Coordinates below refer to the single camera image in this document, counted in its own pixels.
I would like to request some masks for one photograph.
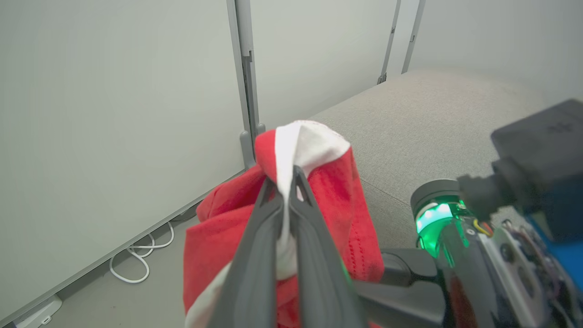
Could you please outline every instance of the folded cloth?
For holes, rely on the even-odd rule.
[[[269,177],[287,201],[293,166],[314,193],[332,239],[352,279],[378,281],[383,273],[377,235],[368,213],[350,144],[325,125],[296,121],[255,140],[257,165],[216,187],[200,204],[200,220],[187,230],[184,249],[186,328],[203,328],[232,261],[259,190]],[[296,241],[285,206],[276,246],[278,327],[300,326]]]

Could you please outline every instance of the red fabric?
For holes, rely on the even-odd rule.
[[[266,175],[276,180],[275,130],[255,141],[258,164],[216,187],[200,204],[200,220],[187,230],[184,249],[186,311],[234,257]],[[350,148],[314,169],[308,182],[350,276],[379,281],[383,273],[377,235]],[[278,327],[299,327],[297,278],[278,282]]]

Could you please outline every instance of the white wall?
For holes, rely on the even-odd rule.
[[[583,1],[427,1],[409,70],[462,68],[583,99]]]
[[[225,1],[1,1],[0,326],[243,170],[242,130]]]
[[[260,122],[309,118],[374,86],[395,4],[251,0]]]

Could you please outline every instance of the white cable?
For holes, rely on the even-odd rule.
[[[114,276],[116,276],[118,279],[120,279],[121,281],[125,281],[125,282],[130,283],[130,284],[137,284],[139,282],[144,281],[150,275],[150,267],[148,266],[148,264],[146,263],[146,261],[143,258],[146,257],[146,256],[148,256],[148,255],[150,255],[150,254],[152,254],[152,252],[154,251],[154,249],[164,248],[164,247],[170,245],[170,243],[174,240],[174,229],[172,228],[172,224],[170,224],[170,222],[168,222],[168,226],[170,227],[170,240],[167,243],[165,243],[163,245],[156,245],[156,243],[154,242],[154,237],[152,236],[151,233],[148,233],[148,236],[150,237],[150,240],[152,241],[152,244],[151,245],[145,245],[145,246],[142,246],[142,245],[133,245],[133,246],[128,247],[128,248],[125,249],[133,257],[135,257],[140,262],[142,262],[142,264],[146,267],[146,274],[142,278],[140,278],[138,280],[130,280],[130,279],[127,279],[127,278],[124,278],[124,277],[120,276],[117,272],[115,272],[115,270],[113,270],[113,259],[115,258],[115,255],[113,255],[113,257],[110,258],[110,271],[111,271],[111,273]],[[137,254],[136,251],[134,251],[134,248],[149,249],[149,250],[147,251],[146,254],[140,255],[140,254]]]

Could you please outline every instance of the blue plastic part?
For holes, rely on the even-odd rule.
[[[573,283],[579,291],[583,291],[583,241],[569,243],[553,243],[540,230],[536,222],[527,217],[528,221],[535,227],[540,238],[546,244],[551,253],[561,263],[567,274],[573,279]]]

